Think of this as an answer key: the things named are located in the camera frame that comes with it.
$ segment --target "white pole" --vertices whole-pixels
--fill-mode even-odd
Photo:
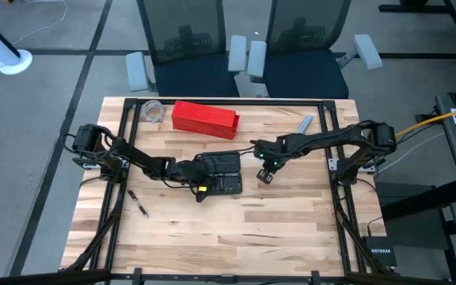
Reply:
[[[32,63],[32,55],[26,50],[17,50],[0,34],[0,71],[3,74],[19,74]]]

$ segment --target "red box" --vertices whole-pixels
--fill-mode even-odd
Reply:
[[[233,110],[177,101],[172,111],[173,128],[233,139],[239,115]]]

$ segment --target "chair back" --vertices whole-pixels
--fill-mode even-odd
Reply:
[[[138,0],[155,66],[226,53],[222,0]]]
[[[272,0],[268,54],[330,49],[344,27],[351,0]]]

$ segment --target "chair armrest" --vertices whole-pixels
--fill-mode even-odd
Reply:
[[[265,57],[267,56],[267,43],[264,41],[252,41],[249,49],[249,61],[247,63],[247,75],[262,78],[265,69]]]
[[[231,36],[230,50],[228,51],[228,71],[240,72],[245,70],[247,38],[245,36]]]
[[[383,67],[383,61],[369,35],[355,35],[355,47],[368,70]]]
[[[142,52],[138,51],[126,55],[126,68],[132,92],[148,89],[152,91],[154,89],[154,84],[147,76],[146,62]]]

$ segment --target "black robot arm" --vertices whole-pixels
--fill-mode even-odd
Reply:
[[[101,167],[101,179],[114,183],[122,182],[127,176],[126,162],[138,166],[152,180],[201,185],[207,179],[205,162],[176,162],[175,158],[151,157],[112,134],[108,128],[94,124],[80,126],[68,150],[79,156],[74,158],[75,163],[82,167],[85,164],[98,164]]]
[[[333,175],[341,184],[354,184],[360,167],[397,149],[393,128],[374,121],[315,135],[289,134],[278,137],[275,142],[259,139],[251,143],[255,146],[254,156],[264,160],[257,177],[266,184],[272,182],[272,174],[282,169],[290,159],[301,158],[313,150],[343,145],[359,146],[359,149],[351,157],[340,159]]]

